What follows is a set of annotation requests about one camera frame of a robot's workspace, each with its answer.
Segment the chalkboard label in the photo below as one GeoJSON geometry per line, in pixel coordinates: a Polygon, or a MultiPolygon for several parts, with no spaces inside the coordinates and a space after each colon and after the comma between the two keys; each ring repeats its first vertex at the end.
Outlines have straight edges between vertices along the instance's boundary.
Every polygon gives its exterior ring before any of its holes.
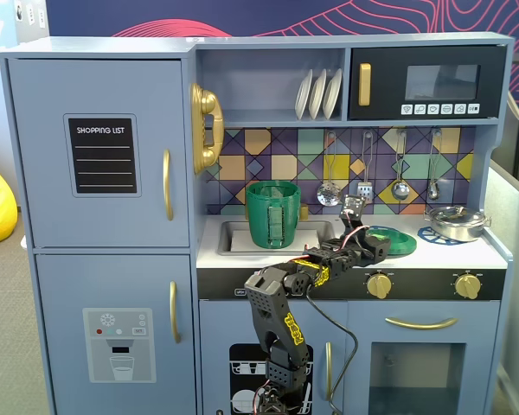
{"type": "Polygon", "coordinates": [[[131,118],[69,118],[77,193],[137,193],[131,118]]]}

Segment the metal pot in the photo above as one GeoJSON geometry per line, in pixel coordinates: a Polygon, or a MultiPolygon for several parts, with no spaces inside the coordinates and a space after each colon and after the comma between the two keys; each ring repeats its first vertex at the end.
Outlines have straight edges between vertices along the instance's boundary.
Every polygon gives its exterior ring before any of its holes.
{"type": "Polygon", "coordinates": [[[431,222],[434,232],[462,242],[480,238],[484,227],[491,223],[491,218],[463,206],[437,207],[428,213],[428,218],[425,216],[425,220],[431,222]]]}

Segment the green cup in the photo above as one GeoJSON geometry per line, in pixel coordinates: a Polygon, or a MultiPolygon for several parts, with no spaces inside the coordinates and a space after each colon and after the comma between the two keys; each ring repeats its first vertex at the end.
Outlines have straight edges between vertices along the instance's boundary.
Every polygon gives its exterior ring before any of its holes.
{"type": "Polygon", "coordinates": [[[254,244],[279,249],[294,241],[300,196],[300,188],[290,182],[269,180],[248,186],[246,203],[254,244]]]}

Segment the floor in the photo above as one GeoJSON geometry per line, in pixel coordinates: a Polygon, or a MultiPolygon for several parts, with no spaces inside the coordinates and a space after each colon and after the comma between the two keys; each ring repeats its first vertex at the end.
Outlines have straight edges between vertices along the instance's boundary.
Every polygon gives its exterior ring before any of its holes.
{"type": "MultiPolygon", "coordinates": [[[[48,414],[29,263],[19,245],[23,235],[20,220],[0,242],[0,415],[48,414]]],[[[492,415],[513,415],[499,388],[492,415]]]]}

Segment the play kitchen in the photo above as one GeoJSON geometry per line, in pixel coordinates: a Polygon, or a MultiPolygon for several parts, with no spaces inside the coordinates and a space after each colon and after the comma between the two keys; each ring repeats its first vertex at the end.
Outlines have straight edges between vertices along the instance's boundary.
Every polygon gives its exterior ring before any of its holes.
{"type": "Polygon", "coordinates": [[[488,415],[512,54],[492,33],[0,53],[51,412],[488,415]]]}

